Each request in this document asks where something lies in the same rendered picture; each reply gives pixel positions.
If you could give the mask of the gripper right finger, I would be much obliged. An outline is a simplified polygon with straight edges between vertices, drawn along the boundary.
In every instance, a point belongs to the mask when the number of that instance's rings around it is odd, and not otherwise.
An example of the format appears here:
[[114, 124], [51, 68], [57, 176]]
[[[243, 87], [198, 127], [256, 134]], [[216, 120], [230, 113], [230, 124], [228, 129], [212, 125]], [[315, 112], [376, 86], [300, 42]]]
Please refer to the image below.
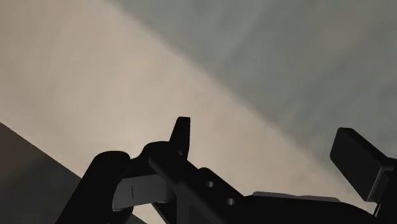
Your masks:
[[365, 202], [377, 205], [379, 224], [397, 224], [397, 158], [383, 154], [352, 128], [340, 127], [330, 159]]

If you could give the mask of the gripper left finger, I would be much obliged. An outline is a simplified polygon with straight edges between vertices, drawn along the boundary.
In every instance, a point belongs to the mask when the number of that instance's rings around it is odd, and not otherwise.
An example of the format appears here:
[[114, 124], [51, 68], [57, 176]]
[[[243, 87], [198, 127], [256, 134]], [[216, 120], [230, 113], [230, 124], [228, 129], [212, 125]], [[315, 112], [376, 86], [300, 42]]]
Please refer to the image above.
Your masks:
[[168, 141], [147, 144], [136, 158], [98, 154], [55, 224], [127, 224], [145, 204], [166, 224], [243, 224], [244, 196], [190, 163], [189, 147], [190, 118], [179, 117]]

